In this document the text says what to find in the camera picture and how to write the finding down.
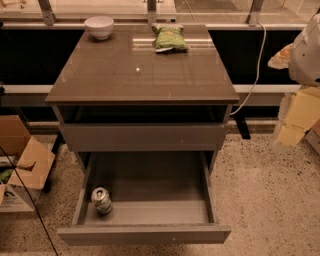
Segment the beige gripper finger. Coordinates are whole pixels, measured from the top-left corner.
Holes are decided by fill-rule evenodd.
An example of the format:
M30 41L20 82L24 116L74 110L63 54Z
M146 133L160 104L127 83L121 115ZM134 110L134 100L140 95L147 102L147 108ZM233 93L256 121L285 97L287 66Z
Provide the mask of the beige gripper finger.
M291 48L292 44L283 47L268 61L268 66L278 70L287 68L290 60Z
M320 89L303 87L286 94L280 103L278 121L272 138L275 152L293 150L307 131L320 119Z

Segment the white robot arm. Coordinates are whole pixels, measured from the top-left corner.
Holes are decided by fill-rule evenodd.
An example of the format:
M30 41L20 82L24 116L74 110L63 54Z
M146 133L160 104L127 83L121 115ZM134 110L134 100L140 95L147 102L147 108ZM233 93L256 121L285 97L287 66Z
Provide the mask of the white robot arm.
M320 14L315 14L294 42L269 60L268 66L287 68L290 79L301 85L282 98L273 133L273 149L288 152L320 119Z

